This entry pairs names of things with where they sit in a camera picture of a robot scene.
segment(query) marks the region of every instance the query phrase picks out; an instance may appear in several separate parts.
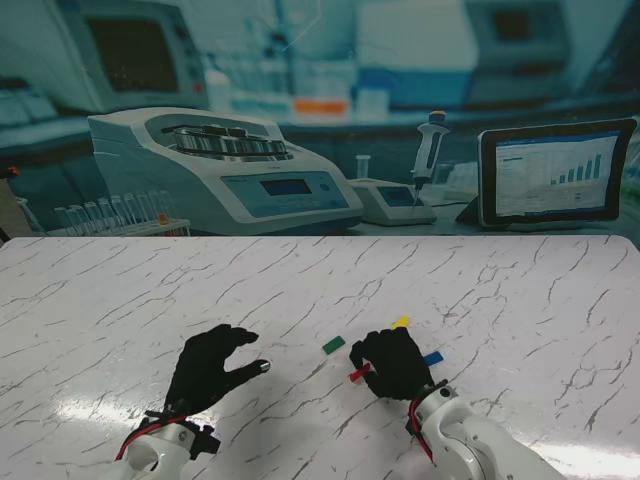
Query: green block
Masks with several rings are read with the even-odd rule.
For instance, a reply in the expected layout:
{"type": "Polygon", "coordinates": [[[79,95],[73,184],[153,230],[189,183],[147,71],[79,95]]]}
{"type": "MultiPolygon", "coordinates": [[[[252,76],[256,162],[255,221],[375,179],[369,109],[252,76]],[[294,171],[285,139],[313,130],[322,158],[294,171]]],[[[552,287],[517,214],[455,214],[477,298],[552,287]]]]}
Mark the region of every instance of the green block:
{"type": "Polygon", "coordinates": [[[333,352],[335,352],[344,344],[345,344],[345,341],[342,339],[341,336],[338,335],[336,338],[334,338],[329,343],[327,343],[324,347],[322,347],[322,349],[324,350],[324,353],[326,353],[327,355],[331,355],[333,352]]]}

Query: robotic arm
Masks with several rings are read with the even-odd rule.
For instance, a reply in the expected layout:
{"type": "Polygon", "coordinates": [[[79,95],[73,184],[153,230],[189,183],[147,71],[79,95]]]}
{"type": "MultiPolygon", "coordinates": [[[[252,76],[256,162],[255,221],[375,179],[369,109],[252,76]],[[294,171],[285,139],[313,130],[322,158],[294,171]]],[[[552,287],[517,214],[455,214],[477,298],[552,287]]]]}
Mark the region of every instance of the robotic arm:
{"type": "Polygon", "coordinates": [[[213,427],[199,427],[187,416],[208,409],[234,388],[269,371],[271,364],[266,360],[224,370],[225,360],[237,347],[257,339],[257,334],[227,324],[189,338],[171,379],[164,411],[145,413],[101,480],[179,480],[189,460],[200,453],[217,453],[220,441],[213,437],[213,427]]]}
{"type": "Polygon", "coordinates": [[[429,367],[406,328],[371,332],[351,351],[375,372],[364,375],[379,397],[411,400],[408,430],[443,480],[564,480],[542,457],[488,418],[476,414],[447,385],[434,385],[429,367]]]}
{"type": "Polygon", "coordinates": [[[564,480],[533,450],[476,414],[448,385],[430,389],[415,409],[443,479],[564,480]]]}

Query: marble table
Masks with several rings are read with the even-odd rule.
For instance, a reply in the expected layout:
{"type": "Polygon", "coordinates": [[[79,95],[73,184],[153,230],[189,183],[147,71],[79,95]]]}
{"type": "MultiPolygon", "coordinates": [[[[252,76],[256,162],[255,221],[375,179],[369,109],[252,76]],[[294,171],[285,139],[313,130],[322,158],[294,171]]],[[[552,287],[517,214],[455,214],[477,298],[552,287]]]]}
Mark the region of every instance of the marble table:
{"type": "Polygon", "coordinates": [[[0,478],[96,478],[183,342],[260,334],[271,371],[198,420],[220,453],[185,479],[436,479],[407,405],[347,379],[399,316],[434,378],[568,478],[640,475],[640,255],[612,236],[104,238],[0,249],[0,478]]]}

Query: pipette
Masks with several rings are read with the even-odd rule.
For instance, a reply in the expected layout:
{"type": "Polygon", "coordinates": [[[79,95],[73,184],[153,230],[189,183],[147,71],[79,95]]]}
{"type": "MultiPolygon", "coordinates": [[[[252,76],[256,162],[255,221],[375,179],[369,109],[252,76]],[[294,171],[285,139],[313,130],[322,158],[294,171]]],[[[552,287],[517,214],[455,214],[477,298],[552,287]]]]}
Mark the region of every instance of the pipette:
{"type": "Polygon", "coordinates": [[[422,143],[416,154],[416,164],[411,171],[415,185],[412,209],[418,204],[420,190],[433,175],[442,137],[450,132],[449,127],[444,123],[445,119],[446,113],[436,110],[429,115],[428,123],[418,127],[418,131],[422,133],[422,143]]]}

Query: yellow block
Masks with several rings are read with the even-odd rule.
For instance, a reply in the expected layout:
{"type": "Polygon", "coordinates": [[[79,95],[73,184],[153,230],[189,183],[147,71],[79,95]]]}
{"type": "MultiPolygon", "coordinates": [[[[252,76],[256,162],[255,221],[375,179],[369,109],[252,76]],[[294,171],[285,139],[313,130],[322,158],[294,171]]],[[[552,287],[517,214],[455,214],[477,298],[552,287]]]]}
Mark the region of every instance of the yellow block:
{"type": "Polygon", "coordinates": [[[406,328],[406,327],[409,326],[410,323],[411,323],[411,320],[409,320],[409,317],[403,315],[402,317],[400,317],[398,319],[398,321],[396,323],[394,323],[391,326],[391,330],[395,330],[398,327],[405,327],[406,328]]]}

